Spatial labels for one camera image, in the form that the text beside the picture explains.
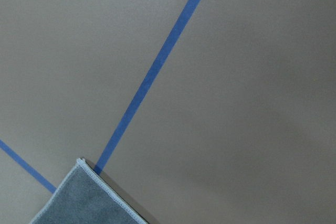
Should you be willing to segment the pink towel with grey edge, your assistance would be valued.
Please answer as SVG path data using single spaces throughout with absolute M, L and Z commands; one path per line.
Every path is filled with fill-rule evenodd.
M 30 223 L 147 223 L 79 158 Z

